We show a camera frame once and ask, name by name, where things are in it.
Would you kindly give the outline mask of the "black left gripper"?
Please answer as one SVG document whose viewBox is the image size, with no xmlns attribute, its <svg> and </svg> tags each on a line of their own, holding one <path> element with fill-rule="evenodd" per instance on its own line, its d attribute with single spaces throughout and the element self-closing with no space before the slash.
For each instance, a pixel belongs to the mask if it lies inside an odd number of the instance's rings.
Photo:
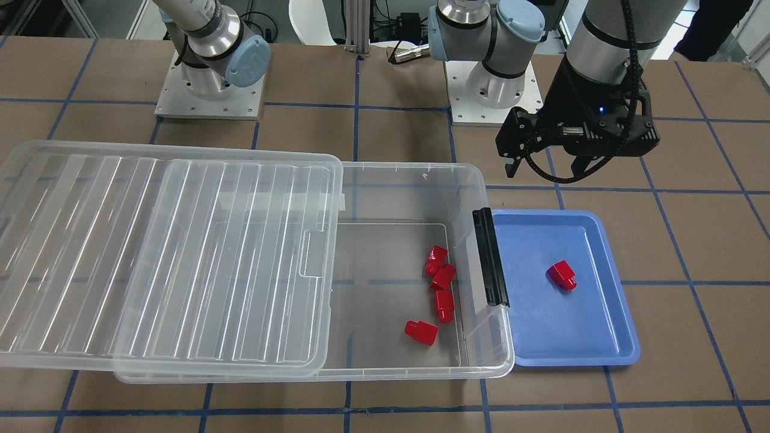
<svg viewBox="0 0 770 433">
<path fill-rule="evenodd" d="M 505 159 L 507 178 L 513 178 L 523 160 L 541 178 L 545 172 L 531 158 L 535 151 L 535 127 L 553 129 L 579 127 L 581 135 L 556 135 L 556 145 L 575 156 L 570 164 L 572 178 L 583 180 L 602 170 L 608 155 L 627 126 L 632 81 L 624 78 L 619 85 L 591 81 L 576 72 L 562 58 L 555 77 L 539 112 L 530 113 L 522 107 L 512 107 L 500 127 L 495 143 Z M 638 81 L 637 112 L 627 141 L 616 157 L 639 157 L 660 142 L 651 113 L 651 96 L 644 81 Z"/>
</svg>

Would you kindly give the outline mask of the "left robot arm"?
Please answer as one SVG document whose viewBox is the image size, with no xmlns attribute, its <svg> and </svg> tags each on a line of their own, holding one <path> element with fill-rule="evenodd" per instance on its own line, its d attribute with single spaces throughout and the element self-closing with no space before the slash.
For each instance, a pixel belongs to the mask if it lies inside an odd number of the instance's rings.
<svg viewBox="0 0 770 433">
<path fill-rule="evenodd" d="M 509 178 L 522 162 L 551 183 L 569 184 L 615 157 L 644 156 L 659 135 L 644 66 L 665 38 L 683 1 L 589 1 L 567 44 L 542 107 L 517 102 L 525 72 L 549 32 L 547 17 L 529 1 L 438 1 L 427 12 L 428 42 L 394 48 L 393 65 L 415 58 L 472 61 L 469 96 L 507 109 L 495 139 Z"/>
</svg>

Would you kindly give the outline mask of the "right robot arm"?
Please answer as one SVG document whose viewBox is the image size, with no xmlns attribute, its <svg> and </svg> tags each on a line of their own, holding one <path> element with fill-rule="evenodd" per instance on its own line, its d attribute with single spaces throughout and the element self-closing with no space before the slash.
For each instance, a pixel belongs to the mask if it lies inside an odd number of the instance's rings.
<svg viewBox="0 0 770 433">
<path fill-rule="evenodd" d="M 173 68 L 190 95 L 225 98 L 255 85 L 271 60 L 268 42 L 231 7 L 219 1 L 156 1 L 176 50 Z"/>
</svg>

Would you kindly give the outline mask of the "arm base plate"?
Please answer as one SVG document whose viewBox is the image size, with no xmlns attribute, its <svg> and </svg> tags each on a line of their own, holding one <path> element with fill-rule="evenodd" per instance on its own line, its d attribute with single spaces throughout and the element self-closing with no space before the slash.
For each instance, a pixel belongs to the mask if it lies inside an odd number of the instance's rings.
<svg viewBox="0 0 770 433">
<path fill-rule="evenodd" d="M 163 82 L 155 115 L 175 120 L 259 119 L 266 76 L 250 86 L 237 87 L 211 69 L 176 65 L 175 52 Z"/>
<path fill-rule="evenodd" d="M 455 126 L 502 126 L 512 108 L 535 114 L 543 106 L 532 63 L 514 79 L 493 76 L 479 61 L 446 61 L 445 74 Z"/>
</svg>

